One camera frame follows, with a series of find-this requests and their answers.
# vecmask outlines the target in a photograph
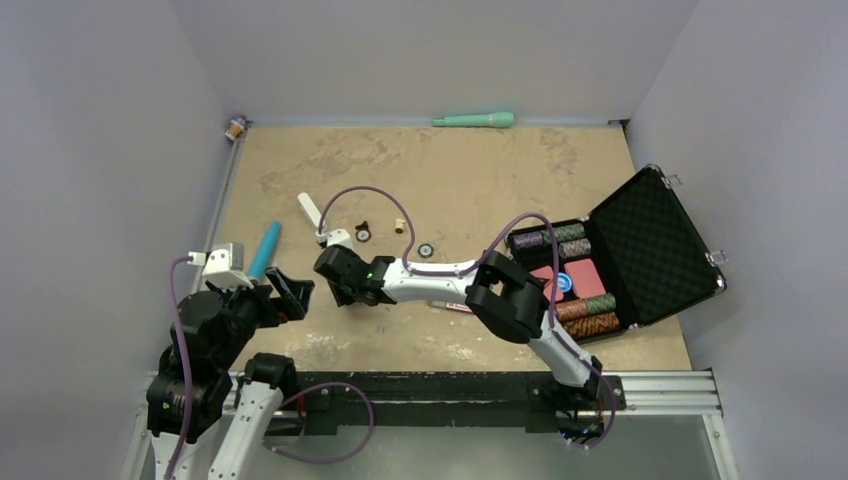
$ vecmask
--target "small metal ring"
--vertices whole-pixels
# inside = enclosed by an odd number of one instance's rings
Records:
[[[359,243],[365,243],[368,240],[371,240],[371,231],[370,230],[357,230],[356,232],[356,241]]]
[[[430,258],[436,253],[436,249],[429,243],[422,243],[418,246],[418,256],[421,258]]]

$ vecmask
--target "white wall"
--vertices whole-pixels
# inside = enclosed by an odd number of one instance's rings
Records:
[[[700,0],[630,124],[729,289],[681,315],[744,478],[845,478],[848,3]]]
[[[696,0],[169,0],[229,113],[629,118]]]
[[[0,65],[0,476],[117,478],[223,109],[165,0],[3,2]]]

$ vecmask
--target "teal object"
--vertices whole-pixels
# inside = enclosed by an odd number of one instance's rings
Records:
[[[259,280],[265,274],[265,267],[271,261],[274,255],[274,249],[277,248],[277,240],[280,239],[280,230],[282,226],[280,222],[272,222],[262,237],[262,242],[259,243],[259,249],[256,250],[256,256],[250,263],[250,268],[247,270],[247,278],[254,283],[259,283]]]
[[[508,128],[513,125],[515,125],[515,115],[510,112],[488,113],[484,115],[459,115],[433,120],[434,127]]]

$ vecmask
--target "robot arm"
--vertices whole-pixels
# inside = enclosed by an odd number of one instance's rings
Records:
[[[550,367],[554,379],[570,393],[596,398],[598,379],[585,362],[600,363],[578,346],[556,319],[551,321],[542,283],[509,258],[494,252],[477,270],[460,272],[474,262],[410,264],[400,259],[375,257],[366,263],[352,249],[329,245],[315,262],[315,271],[327,279],[339,306],[397,304],[425,300],[467,305],[495,336],[527,344]],[[453,276],[428,276],[416,272],[456,272]],[[502,284],[500,295],[491,287]],[[564,348],[564,339],[574,352]]]

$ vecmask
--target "wooden tabletop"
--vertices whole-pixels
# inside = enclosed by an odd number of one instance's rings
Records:
[[[416,248],[435,247],[427,261],[453,263],[477,258],[520,213],[552,221],[583,216],[633,173],[619,128],[252,128],[216,241],[243,243],[249,264],[279,220],[274,263],[317,286],[305,320],[258,330],[233,369],[257,352],[274,352],[293,357],[299,370],[546,370],[529,348],[494,337],[472,315],[423,302],[336,307],[312,271],[320,249],[296,196],[307,192],[323,208],[352,185],[388,190],[414,222]],[[353,192],[336,202],[328,222],[353,235],[367,220],[373,237],[354,246],[370,261],[403,252],[409,233],[394,232],[399,216],[379,195]],[[422,261],[414,253],[410,260]],[[587,349],[607,370],[691,368],[676,317]]]

